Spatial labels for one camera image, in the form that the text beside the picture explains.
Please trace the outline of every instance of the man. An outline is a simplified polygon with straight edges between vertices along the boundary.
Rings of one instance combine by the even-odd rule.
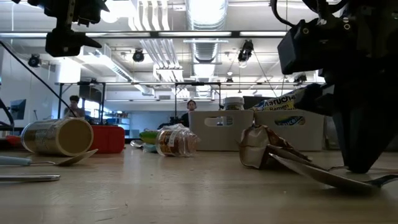
[[[79,96],[73,95],[69,97],[70,100],[70,109],[74,112],[74,114],[76,115],[77,118],[84,118],[85,117],[85,111],[81,108],[79,108],[77,106],[77,104],[79,103]],[[66,117],[71,117],[74,118],[73,113],[68,109],[65,108],[65,110],[63,111],[63,116]]]
[[[189,128],[189,112],[194,111],[197,108],[197,103],[193,100],[188,101],[187,103],[187,109],[188,109],[188,113],[182,115],[181,117],[181,122],[182,125],[184,125],[185,127]]]

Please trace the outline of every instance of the wooden table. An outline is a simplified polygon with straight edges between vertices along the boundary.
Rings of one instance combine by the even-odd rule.
[[[307,154],[325,167],[341,164],[339,152]],[[397,158],[385,154],[377,164],[394,167]],[[234,152],[174,158],[127,146],[73,167],[0,170],[61,174],[57,182],[0,183],[1,224],[398,223],[398,182],[378,194],[348,195],[291,172],[247,169]]]

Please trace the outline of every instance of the ventilation duct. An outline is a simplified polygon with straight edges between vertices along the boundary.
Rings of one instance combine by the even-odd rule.
[[[187,7],[188,28],[190,30],[223,30],[228,0],[185,0]],[[193,72],[199,78],[207,78],[214,74],[215,62],[220,44],[194,43],[192,44],[192,58],[195,63]]]

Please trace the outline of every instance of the red box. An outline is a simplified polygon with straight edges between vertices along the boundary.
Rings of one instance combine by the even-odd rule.
[[[118,126],[93,125],[94,140],[90,150],[97,153],[120,153],[124,149],[124,129]]]

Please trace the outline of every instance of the can lid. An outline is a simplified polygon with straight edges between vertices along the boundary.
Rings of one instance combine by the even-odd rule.
[[[243,105],[244,99],[243,97],[227,97],[224,99],[224,104],[231,104],[231,103]]]

